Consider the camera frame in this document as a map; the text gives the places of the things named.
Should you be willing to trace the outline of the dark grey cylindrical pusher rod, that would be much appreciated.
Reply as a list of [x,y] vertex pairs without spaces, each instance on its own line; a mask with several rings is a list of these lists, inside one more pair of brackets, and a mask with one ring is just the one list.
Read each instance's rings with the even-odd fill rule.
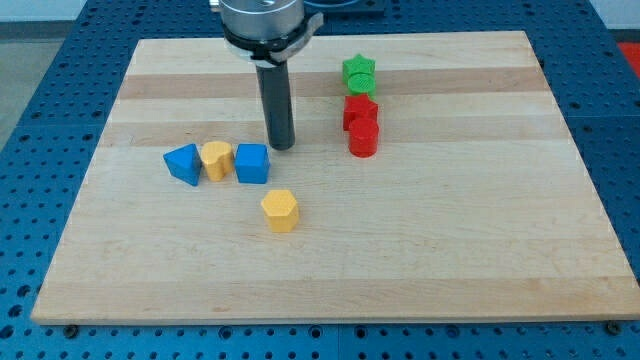
[[287,63],[256,71],[269,144],[288,150],[295,144],[295,127]]

